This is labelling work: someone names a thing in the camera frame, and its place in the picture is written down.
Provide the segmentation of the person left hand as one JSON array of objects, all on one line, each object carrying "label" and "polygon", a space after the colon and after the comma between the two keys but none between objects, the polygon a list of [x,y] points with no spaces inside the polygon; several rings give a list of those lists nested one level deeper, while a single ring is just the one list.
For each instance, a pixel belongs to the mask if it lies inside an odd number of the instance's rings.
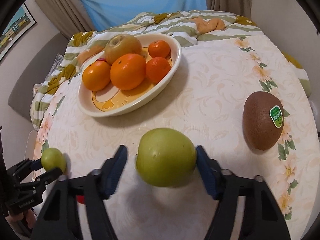
[{"label": "person left hand", "polygon": [[27,222],[28,228],[32,229],[36,223],[36,216],[32,209],[19,213],[17,215],[9,214],[6,220],[11,223],[16,223],[18,221],[24,220]]}]

